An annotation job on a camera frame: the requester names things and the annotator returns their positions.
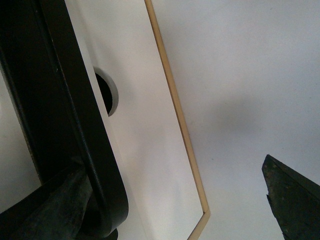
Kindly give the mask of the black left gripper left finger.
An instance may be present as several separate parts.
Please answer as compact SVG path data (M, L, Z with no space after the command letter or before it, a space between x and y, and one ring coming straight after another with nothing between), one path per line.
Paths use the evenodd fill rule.
M0 214L0 238L91 240L81 231L91 195L85 167L74 162Z

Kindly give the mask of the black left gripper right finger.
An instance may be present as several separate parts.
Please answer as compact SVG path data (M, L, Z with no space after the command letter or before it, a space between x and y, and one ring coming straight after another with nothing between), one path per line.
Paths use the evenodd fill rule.
M262 165L267 200L286 240L320 238L320 186L267 155Z

